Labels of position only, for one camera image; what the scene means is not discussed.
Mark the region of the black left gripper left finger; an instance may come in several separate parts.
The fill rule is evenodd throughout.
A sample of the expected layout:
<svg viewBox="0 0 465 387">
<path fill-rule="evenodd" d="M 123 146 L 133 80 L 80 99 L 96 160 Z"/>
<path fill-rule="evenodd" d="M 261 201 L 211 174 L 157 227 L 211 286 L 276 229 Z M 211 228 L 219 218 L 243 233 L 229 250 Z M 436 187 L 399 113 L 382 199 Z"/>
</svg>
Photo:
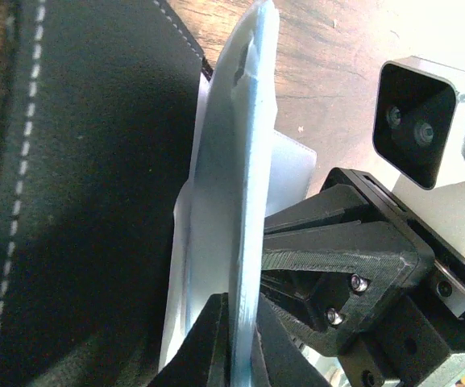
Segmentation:
<svg viewBox="0 0 465 387">
<path fill-rule="evenodd" d="M 172 360 L 150 386 L 228 386 L 230 376 L 228 294 L 207 300 Z"/>
</svg>

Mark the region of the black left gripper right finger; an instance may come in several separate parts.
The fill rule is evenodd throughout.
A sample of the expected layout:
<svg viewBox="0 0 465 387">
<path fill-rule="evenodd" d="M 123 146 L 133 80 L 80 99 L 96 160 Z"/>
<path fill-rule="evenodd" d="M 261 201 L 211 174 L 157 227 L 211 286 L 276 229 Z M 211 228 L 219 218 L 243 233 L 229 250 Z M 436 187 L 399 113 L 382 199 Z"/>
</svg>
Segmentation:
<svg viewBox="0 0 465 387">
<path fill-rule="evenodd" d="M 259 300 L 251 378 L 253 386 L 330 386 L 298 350 L 267 300 Z"/>
</svg>

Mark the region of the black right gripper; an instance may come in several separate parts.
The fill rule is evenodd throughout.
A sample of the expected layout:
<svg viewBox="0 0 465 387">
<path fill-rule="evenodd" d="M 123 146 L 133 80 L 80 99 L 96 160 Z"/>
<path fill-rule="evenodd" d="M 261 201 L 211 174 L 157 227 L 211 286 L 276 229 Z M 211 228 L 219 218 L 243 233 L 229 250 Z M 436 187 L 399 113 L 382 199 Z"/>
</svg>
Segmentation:
<svg viewBox="0 0 465 387">
<path fill-rule="evenodd" d="M 352 222 L 266 235 L 261 293 L 324 356 L 369 331 L 339 357 L 353 386 L 454 385 L 465 375 L 465 259 L 369 173 L 334 168 L 323 188 L 338 183 L 412 234 Z"/>
</svg>

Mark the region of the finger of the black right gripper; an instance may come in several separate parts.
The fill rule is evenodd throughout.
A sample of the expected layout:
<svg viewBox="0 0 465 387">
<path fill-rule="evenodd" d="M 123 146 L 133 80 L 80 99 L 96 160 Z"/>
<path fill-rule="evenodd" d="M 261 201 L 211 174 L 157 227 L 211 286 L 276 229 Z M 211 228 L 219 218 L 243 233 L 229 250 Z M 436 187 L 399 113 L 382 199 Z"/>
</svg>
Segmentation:
<svg viewBox="0 0 465 387">
<path fill-rule="evenodd" d="M 265 219 L 265 234 L 347 230 L 375 222 L 375 207 L 355 187 L 331 187 Z"/>
</svg>

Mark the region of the black leather card holder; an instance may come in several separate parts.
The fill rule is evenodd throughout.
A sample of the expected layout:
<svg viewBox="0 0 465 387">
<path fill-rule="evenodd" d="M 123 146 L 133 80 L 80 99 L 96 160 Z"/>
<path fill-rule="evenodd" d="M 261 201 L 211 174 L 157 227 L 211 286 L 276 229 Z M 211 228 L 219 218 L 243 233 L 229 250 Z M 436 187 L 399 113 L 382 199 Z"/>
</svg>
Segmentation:
<svg viewBox="0 0 465 387">
<path fill-rule="evenodd" d="M 0 97 L 0 386 L 114 386 L 160 349 L 201 49 L 151 1 L 10 1 Z"/>
</svg>

